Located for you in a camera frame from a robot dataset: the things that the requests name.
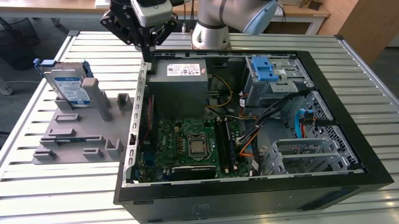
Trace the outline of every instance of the slatted metal table surface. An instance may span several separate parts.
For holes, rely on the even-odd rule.
[[[311,52],[395,183],[324,210],[191,223],[397,223],[399,102],[345,41],[332,36],[232,34],[231,45],[232,49]],[[189,49],[189,35],[172,34],[159,48]],[[118,92],[134,95],[141,54],[133,46],[126,46],[108,32],[80,32],[66,37],[56,60],[81,59],[89,62],[109,97]],[[117,162],[30,164],[56,109],[54,98],[42,80],[0,150],[0,223],[136,223],[122,207],[112,203]]]

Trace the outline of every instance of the green motherboard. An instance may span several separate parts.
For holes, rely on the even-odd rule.
[[[215,122],[212,119],[159,121],[155,163],[145,170],[151,182],[167,181],[165,172],[175,166],[215,166],[215,178],[248,176],[247,160],[237,159],[231,172],[220,168]],[[232,140],[239,136],[233,119],[228,121],[228,134]]]

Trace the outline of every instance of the motherboard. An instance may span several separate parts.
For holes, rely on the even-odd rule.
[[[151,182],[248,176],[247,160],[237,157],[236,120],[160,120],[155,152],[142,155]]]

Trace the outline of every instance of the floor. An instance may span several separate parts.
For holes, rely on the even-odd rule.
[[[52,59],[57,54],[58,48],[65,39],[65,32],[57,29],[50,19],[30,20],[33,28],[40,38],[40,43],[33,46],[33,50],[41,59]],[[84,31],[106,31],[100,25],[97,19],[61,19],[61,25],[69,30]],[[372,70],[385,83],[387,87],[399,96],[399,48],[387,48],[380,54]],[[0,58],[0,75],[5,82],[8,81],[33,81],[41,80],[37,72],[33,69],[14,71],[4,60]],[[10,132],[17,122],[20,114],[30,99],[30,96],[37,87],[37,83],[21,82],[9,83],[13,89],[10,96],[0,96],[0,132]],[[5,135],[0,135],[0,146],[6,139]]]

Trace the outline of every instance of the ram slot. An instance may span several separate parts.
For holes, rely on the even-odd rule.
[[[228,127],[228,121],[225,119],[225,130],[227,130],[227,137],[228,137],[228,154],[229,154],[229,167],[233,168],[233,170],[237,169],[237,166],[236,166],[236,153],[235,153],[235,142],[232,140],[232,136],[231,136],[231,133],[229,133],[229,127]]]
[[[219,154],[220,171],[228,173],[232,170],[232,160],[229,156],[229,141],[227,122],[224,120],[216,120],[215,122],[215,135]]]

